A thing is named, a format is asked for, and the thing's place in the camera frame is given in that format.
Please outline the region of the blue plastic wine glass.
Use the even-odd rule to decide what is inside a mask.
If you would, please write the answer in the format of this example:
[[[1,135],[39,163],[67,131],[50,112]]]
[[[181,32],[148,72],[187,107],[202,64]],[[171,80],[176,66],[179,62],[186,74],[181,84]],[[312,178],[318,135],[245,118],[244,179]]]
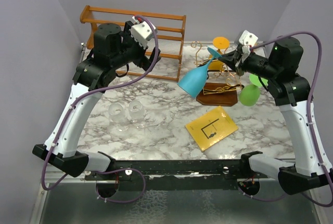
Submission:
[[[221,56],[216,50],[208,47],[207,50],[212,55],[212,58],[204,65],[192,69],[186,73],[183,78],[178,82],[178,86],[190,95],[192,98],[196,98],[202,89],[204,88],[207,81],[208,67],[212,61],[218,60]]]

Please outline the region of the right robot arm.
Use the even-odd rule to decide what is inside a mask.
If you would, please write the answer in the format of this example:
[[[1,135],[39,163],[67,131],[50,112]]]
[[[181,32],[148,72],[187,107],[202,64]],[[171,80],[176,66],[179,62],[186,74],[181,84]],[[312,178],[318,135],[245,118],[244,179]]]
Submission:
[[[250,178],[262,173],[279,182],[289,195],[332,183],[332,164],[321,144],[314,118],[311,87],[306,78],[297,73],[303,48],[294,37],[279,37],[268,58],[252,51],[242,59],[242,46],[223,54],[219,60],[238,75],[245,72],[268,81],[267,91],[282,113],[291,138],[295,163],[274,159],[260,151],[241,156],[239,172]]]

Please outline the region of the green plastic wine glass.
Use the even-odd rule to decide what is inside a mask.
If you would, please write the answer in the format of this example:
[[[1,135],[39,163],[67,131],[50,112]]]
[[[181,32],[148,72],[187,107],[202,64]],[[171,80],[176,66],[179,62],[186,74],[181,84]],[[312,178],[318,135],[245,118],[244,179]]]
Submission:
[[[256,104],[261,94],[261,88],[268,85],[267,79],[254,74],[249,75],[249,81],[250,84],[245,86],[239,94],[240,103],[248,107]]]

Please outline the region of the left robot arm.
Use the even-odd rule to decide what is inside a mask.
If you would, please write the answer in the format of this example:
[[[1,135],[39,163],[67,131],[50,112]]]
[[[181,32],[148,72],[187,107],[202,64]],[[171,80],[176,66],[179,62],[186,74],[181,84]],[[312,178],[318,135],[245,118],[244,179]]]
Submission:
[[[84,171],[97,171],[102,179],[114,176],[112,158],[101,153],[81,153],[78,141],[92,109],[102,95],[112,89],[132,85],[154,68],[160,60],[160,49],[153,48],[146,57],[148,42],[157,43],[157,29],[145,17],[135,16],[121,28],[115,23],[101,24],[93,35],[94,47],[78,64],[64,111],[52,134],[43,144],[34,146],[32,153],[66,175],[77,177]],[[145,72],[136,79],[111,86],[117,70],[134,63]]]

